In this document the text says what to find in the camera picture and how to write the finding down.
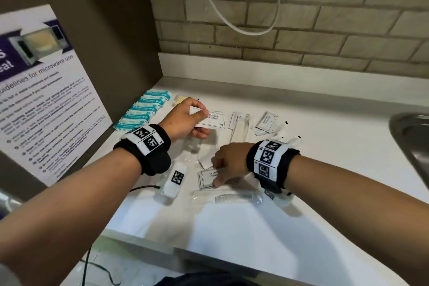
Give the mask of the small white printed sachet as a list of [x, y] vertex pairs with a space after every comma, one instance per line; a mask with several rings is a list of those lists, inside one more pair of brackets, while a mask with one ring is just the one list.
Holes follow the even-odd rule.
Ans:
[[253, 128], [255, 136], [259, 137], [277, 133], [280, 129], [277, 119], [278, 115], [266, 111], [258, 124]]

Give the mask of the clear plastic packet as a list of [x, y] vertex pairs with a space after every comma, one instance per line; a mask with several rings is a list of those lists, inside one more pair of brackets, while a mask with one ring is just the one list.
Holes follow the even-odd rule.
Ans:
[[181, 148], [180, 160], [185, 163], [195, 164], [200, 151], [201, 139], [186, 137]]

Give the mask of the microwave guidelines poster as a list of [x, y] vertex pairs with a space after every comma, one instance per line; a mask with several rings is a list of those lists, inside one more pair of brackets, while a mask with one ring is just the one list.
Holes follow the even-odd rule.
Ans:
[[111, 125], [51, 6], [0, 14], [0, 151], [52, 186]]

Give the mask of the comb in clear wrapper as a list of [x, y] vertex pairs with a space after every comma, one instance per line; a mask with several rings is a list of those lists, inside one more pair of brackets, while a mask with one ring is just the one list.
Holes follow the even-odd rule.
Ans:
[[213, 204], [260, 204], [263, 198], [258, 192], [244, 189], [195, 191], [190, 199], [192, 205]]

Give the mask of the person's left hand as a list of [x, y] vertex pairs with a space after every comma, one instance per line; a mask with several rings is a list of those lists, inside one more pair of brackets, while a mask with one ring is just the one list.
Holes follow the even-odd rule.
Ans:
[[167, 133], [171, 143], [175, 143], [190, 136], [195, 125], [208, 115], [209, 111], [199, 100], [187, 98], [176, 105], [158, 125]]

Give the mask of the row of teal white packets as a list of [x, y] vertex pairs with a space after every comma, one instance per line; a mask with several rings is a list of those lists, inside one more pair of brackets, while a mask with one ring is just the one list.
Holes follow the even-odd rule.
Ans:
[[171, 99], [171, 96], [172, 94], [168, 90], [154, 88], [147, 90], [133, 103], [113, 128], [117, 132], [128, 132], [148, 124], [158, 110]]

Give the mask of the person's right hand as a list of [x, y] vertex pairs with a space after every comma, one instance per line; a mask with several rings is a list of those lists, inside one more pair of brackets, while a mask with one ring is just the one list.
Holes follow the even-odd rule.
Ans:
[[254, 143], [230, 143], [223, 145], [217, 153], [222, 153], [228, 161], [228, 167], [234, 172], [235, 178], [242, 178], [250, 173], [247, 156]]

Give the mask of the person's left forearm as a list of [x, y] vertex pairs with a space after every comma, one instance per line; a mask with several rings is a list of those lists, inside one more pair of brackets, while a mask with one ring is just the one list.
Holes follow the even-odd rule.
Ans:
[[117, 148], [0, 220], [0, 264], [21, 286], [59, 286], [83, 258], [142, 173]]

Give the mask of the person's dark clothing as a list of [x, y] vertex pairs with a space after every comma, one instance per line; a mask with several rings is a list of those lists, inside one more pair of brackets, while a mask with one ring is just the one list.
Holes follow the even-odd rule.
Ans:
[[258, 284], [231, 273], [196, 272], [178, 277], [164, 277], [154, 286], [259, 286]]

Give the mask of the toothbrush in clear wrapper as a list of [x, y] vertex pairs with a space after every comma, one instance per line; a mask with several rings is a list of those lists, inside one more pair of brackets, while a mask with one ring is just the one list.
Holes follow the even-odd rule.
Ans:
[[246, 141], [251, 123], [251, 116], [242, 112], [233, 112], [229, 129], [232, 130], [230, 143], [242, 143]]

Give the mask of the steel sink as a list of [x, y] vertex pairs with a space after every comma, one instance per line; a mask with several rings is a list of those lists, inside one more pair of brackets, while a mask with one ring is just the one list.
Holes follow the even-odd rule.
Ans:
[[429, 189], [429, 114], [395, 114], [389, 119], [389, 131]]

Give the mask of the black wristband with marker tags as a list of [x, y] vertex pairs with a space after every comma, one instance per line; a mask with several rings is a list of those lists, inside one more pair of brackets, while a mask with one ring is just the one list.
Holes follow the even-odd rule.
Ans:
[[265, 139], [255, 143], [246, 156], [247, 169], [254, 174], [260, 186], [272, 194], [281, 194], [292, 159], [300, 151], [287, 143]]
[[122, 148], [131, 153], [140, 163], [142, 174], [153, 176], [169, 170], [170, 146], [170, 137], [162, 127], [146, 124], [125, 133], [113, 149]]

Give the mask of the person's right forearm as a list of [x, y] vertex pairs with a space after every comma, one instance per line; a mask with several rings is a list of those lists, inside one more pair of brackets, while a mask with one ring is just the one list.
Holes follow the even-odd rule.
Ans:
[[281, 173], [285, 189], [362, 251], [410, 286], [429, 284], [429, 204], [302, 155]]

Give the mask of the clear packet with black tabs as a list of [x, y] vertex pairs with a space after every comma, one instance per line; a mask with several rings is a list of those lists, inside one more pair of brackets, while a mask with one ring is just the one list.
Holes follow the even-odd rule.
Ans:
[[277, 141], [286, 143], [289, 146], [297, 146], [303, 140], [302, 136], [291, 128], [288, 121], [284, 122], [281, 128], [274, 134], [273, 138]]

